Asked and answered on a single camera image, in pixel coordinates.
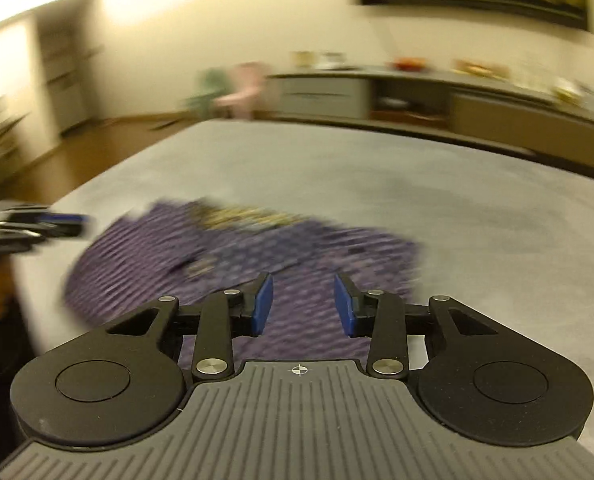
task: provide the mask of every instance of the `shelf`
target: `shelf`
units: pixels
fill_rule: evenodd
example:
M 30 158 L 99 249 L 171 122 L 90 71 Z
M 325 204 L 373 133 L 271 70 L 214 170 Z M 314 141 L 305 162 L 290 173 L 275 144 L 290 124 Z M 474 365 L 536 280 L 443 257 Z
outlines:
M 417 126 L 428 126 L 438 130 L 449 130 L 448 117 L 440 115 L 423 115 L 414 112 L 398 110 L 373 110 L 370 118 L 374 121 L 388 121 L 398 124 L 414 124 Z

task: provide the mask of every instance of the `wooden floor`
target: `wooden floor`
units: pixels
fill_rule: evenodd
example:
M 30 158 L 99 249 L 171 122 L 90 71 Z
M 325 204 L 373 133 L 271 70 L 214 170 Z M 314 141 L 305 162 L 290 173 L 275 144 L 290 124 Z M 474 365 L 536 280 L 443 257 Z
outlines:
M 69 134 L 54 152 L 1 186 L 0 200 L 52 204 L 125 158 L 193 124 L 181 121 L 152 130 L 164 123 L 117 122 Z

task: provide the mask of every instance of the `pink chair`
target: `pink chair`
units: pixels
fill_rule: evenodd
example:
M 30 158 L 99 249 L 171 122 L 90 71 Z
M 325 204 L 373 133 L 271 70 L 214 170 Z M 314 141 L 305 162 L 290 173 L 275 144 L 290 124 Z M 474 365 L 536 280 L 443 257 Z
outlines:
M 242 63 L 230 73 L 235 92 L 216 98 L 216 108 L 229 108 L 235 119 L 251 120 L 255 105 L 262 100 L 266 86 L 266 66 L 260 62 Z

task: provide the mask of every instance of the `gray tabletop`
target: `gray tabletop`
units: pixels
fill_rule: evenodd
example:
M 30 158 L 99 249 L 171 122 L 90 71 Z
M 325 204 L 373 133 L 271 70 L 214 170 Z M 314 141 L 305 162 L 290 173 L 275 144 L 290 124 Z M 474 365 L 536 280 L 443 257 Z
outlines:
M 448 294 L 580 365 L 594 385 L 594 181 L 430 140 L 270 122 L 207 121 L 127 159 L 55 204 L 93 235 L 161 199 L 209 196 L 422 244 L 416 300 Z M 61 301 L 84 240 L 18 256 L 33 341 L 84 332 Z M 411 341 L 411 365 L 424 352 Z M 594 408 L 580 439 L 594 453 Z

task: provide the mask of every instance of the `purple towel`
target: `purple towel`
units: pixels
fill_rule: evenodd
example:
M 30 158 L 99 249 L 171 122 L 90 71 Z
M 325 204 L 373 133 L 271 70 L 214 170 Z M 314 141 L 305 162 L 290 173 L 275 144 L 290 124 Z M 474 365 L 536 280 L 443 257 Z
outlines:
M 233 341 L 245 360 L 354 358 L 365 363 L 370 340 L 344 335 L 334 307 L 333 277 L 347 272 L 361 288 L 410 297 L 418 245 L 371 228 L 315 220 L 261 232 L 206 229 L 189 214 L 194 203 L 157 203 L 139 219 L 120 218 L 84 252 L 66 283 L 66 303 L 93 325 L 159 296 L 193 303 L 222 288 L 274 276 L 264 334 Z M 193 336 L 179 359 L 192 362 Z

